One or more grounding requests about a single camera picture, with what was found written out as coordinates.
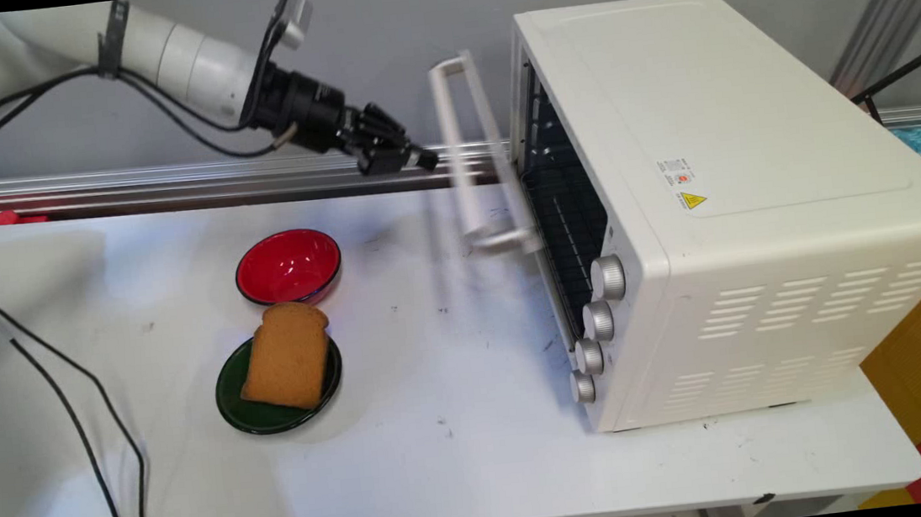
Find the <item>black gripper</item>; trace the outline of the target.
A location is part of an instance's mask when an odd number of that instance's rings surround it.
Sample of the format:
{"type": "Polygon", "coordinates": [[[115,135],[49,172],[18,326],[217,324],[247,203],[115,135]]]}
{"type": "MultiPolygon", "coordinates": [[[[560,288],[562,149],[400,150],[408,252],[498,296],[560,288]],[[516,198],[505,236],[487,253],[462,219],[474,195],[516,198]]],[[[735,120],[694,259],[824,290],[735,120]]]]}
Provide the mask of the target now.
{"type": "Polygon", "coordinates": [[[272,62],[256,66],[249,85],[242,106],[246,128],[314,153],[355,154],[365,177],[412,167],[430,172],[439,164],[434,150],[412,144],[405,126],[374,102],[364,111],[350,107],[341,90],[272,62]]]}

